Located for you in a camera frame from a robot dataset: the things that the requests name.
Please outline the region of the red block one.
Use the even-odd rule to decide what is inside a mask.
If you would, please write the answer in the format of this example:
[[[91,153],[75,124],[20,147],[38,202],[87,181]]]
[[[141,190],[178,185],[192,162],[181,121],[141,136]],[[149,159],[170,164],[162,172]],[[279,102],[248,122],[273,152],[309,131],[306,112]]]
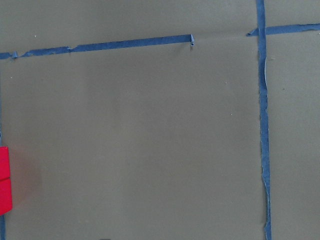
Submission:
[[[10,177],[10,156],[7,146],[0,147],[0,180],[6,180]]]
[[[4,215],[13,208],[11,179],[0,181],[0,215]]]

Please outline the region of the brown paper table cover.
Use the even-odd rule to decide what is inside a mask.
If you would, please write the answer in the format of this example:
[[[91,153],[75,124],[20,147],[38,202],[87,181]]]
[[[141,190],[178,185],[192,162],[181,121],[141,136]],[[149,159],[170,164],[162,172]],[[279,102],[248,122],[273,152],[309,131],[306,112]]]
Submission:
[[[254,0],[3,0],[9,240],[263,240]]]

